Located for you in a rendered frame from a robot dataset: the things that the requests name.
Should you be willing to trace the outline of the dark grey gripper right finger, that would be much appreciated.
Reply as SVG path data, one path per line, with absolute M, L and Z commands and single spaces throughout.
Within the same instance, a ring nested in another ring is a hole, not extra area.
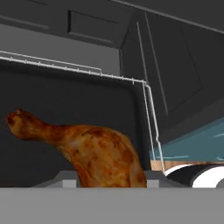
M 145 171 L 148 188 L 182 188 L 184 185 L 168 179 L 161 171 Z

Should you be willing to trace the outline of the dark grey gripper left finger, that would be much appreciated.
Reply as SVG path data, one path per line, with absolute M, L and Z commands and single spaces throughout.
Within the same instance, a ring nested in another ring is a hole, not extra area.
M 76 171 L 60 171 L 53 179 L 35 185 L 35 188 L 55 187 L 55 188 L 77 188 L 79 177 Z

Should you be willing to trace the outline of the brown roasted chicken drumstick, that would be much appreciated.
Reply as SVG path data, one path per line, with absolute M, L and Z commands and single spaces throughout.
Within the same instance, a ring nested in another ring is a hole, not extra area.
M 55 147 L 73 165 L 82 187 L 145 188 L 147 179 L 130 139 L 101 126 L 55 125 L 18 109 L 5 121 L 22 140 L 42 141 Z

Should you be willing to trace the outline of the black and white round object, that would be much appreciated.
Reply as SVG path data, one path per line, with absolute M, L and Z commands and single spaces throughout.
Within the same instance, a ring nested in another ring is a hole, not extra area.
M 224 164 L 191 164 L 166 174 L 185 187 L 215 188 L 224 179 Z

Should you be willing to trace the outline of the dark grey tall cupboard panel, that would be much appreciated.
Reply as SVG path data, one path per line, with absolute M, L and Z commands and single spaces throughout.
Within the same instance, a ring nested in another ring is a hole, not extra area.
M 120 59 L 151 87 L 162 144 L 224 117 L 224 34 L 136 10 Z

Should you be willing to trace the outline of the dark grey cupboard door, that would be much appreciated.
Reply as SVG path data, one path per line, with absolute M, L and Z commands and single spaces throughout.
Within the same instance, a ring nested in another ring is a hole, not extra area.
M 130 21 L 130 13 L 112 13 L 95 16 L 70 10 L 68 12 L 68 34 L 98 45 L 119 48 Z

